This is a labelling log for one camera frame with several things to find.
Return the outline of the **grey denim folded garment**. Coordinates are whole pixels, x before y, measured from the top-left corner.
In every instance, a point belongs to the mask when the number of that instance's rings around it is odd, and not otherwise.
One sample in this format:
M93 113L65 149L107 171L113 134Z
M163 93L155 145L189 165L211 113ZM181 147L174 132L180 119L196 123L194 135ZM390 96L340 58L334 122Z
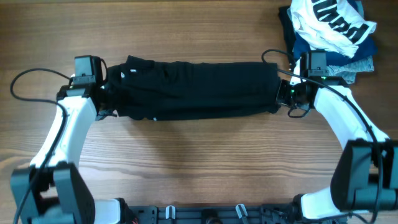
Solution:
M344 66L328 65L327 69L331 76L341 77L347 84L353 84L357 73L374 71L373 57L369 56Z

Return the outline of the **navy blue folded garment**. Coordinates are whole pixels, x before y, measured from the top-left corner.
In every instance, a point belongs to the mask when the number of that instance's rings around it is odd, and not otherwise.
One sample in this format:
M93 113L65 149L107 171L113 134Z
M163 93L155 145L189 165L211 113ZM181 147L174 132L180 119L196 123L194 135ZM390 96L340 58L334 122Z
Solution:
M356 11L359 12L359 14L364 18L362 15L363 13L363 8L359 6L358 1L349 1L347 0L354 8ZM309 44L307 43L306 40L304 40L301 36L299 36L298 33L295 32L295 38L296 41L294 43L294 54L300 57L300 55L304 52L309 52L312 49L310 48ZM341 55L336 52L329 52L326 51L326 61L328 65L337 65L337 66L343 66L352 62L356 62L358 60L367 58L369 56L374 55L377 52L376 45L374 41L372 40L371 34L368 36L368 38L359 45L359 49L355 53L353 58L346 57L344 55Z

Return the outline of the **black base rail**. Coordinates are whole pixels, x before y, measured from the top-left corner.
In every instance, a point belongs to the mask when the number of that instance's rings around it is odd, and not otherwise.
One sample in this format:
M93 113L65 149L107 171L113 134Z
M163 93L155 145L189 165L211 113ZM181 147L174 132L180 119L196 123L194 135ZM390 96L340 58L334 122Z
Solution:
M348 221L346 217L306 220L299 215L298 209L293 205L280 203L261 206L239 204L227 207L135 206L129 209L128 214L132 216L132 220L127 223L144 224L346 224Z

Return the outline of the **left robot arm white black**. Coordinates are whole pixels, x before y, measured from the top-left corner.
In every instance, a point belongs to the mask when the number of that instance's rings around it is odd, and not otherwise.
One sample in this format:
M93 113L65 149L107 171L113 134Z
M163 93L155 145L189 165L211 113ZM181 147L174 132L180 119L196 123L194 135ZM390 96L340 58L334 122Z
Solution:
M78 171L87 132L98 114L95 86L63 86L57 114L44 145L25 169L11 176L22 223L122 223L118 199L95 200Z

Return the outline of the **black folded garment in pile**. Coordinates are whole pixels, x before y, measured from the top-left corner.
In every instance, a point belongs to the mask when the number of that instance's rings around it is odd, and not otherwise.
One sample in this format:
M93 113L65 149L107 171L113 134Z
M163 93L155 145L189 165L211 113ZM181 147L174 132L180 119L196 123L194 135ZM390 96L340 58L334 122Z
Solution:
M292 21L289 17L288 9L289 6L282 6L279 8L278 17L280 23L282 24L284 42L286 45L287 53L291 54L295 60L298 56L294 54L294 43L296 41L295 32L292 25Z

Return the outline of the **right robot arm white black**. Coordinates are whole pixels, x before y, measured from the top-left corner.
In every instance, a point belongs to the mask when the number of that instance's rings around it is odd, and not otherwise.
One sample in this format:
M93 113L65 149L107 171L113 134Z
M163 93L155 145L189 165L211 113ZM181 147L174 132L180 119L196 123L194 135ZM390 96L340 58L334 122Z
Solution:
M317 110L343 149L327 188L294 197L283 214L289 223L397 210L397 141L370 121L344 79L282 80L276 101L291 110Z

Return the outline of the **white t-shirt black lettering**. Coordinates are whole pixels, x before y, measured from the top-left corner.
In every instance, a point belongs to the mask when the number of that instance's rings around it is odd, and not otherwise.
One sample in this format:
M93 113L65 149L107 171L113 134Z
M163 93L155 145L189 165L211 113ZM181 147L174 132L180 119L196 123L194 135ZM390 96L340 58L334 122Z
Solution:
M294 31L312 50L336 52L349 58L377 27L347 0L293 0L290 13Z

